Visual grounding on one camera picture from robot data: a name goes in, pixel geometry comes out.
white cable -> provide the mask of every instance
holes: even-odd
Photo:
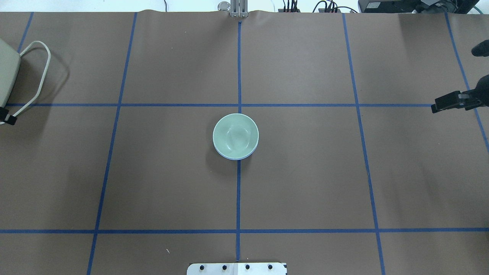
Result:
[[[33,41],[31,44],[29,44],[29,46],[27,46],[25,48],[25,50],[23,50],[20,54],[20,56],[22,57],[27,51],[29,51],[32,47],[33,44],[35,43],[39,43],[39,44],[42,44],[45,48],[46,48],[46,51],[47,51],[47,61],[46,61],[46,66],[44,67],[44,72],[43,72],[43,75],[41,77],[41,81],[39,83],[39,87],[37,88],[37,93],[36,95],[31,99],[29,100],[29,102],[27,102],[24,106],[22,106],[22,108],[20,108],[15,114],[13,114],[13,116],[17,117],[20,113],[22,113],[27,107],[29,107],[29,105],[32,104],[32,102],[34,102],[34,100],[37,99],[37,97],[39,96],[39,94],[41,93],[41,89],[43,87],[43,84],[44,84],[44,79],[46,78],[46,73],[47,73],[47,68],[49,67],[49,62],[51,62],[51,51],[49,51],[49,48],[46,46],[46,44],[44,44],[43,42],[41,41]]]

silver mounting bracket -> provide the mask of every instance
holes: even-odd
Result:
[[[248,0],[231,0],[231,17],[248,17]]]

bowl rim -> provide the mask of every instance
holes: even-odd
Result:
[[[253,150],[251,150],[251,152],[244,156],[244,157],[241,157],[241,158],[230,158],[228,156],[225,156],[223,153],[221,153],[219,151],[219,149],[216,147],[216,142],[214,140],[214,133],[216,132],[216,127],[217,125],[221,122],[221,120],[225,119],[226,117],[230,116],[230,115],[242,115],[242,116],[245,116],[246,118],[248,118],[249,120],[251,120],[251,122],[253,122],[253,125],[255,126],[255,129],[256,129],[256,133],[257,133],[257,138],[256,138],[256,143],[255,143],[255,146],[253,147]],[[221,119],[219,119],[219,121],[216,123],[216,125],[214,126],[214,130],[212,131],[212,144],[214,145],[214,148],[216,149],[216,151],[219,153],[219,155],[223,156],[224,158],[228,159],[228,160],[242,160],[242,159],[246,159],[247,157],[249,157],[251,154],[253,154],[253,152],[255,152],[256,150],[256,147],[258,147],[258,141],[260,140],[260,131],[258,130],[258,126],[256,125],[255,121],[250,118],[249,116],[245,115],[245,114],[242,114],[242,113],[232,113],[232,114],[228,114],[228,115],[225,115],[223,116]]]

bowl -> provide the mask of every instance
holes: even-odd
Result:
[[[258,146],[258,127],[244,114],[229,114],[221,118],[212,132],[214,148],[228,160],[249,157]]]

white label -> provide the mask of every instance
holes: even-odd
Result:
[[[380,6],[380,2],[370,2],[367,5],[367,9],[376,9]]]

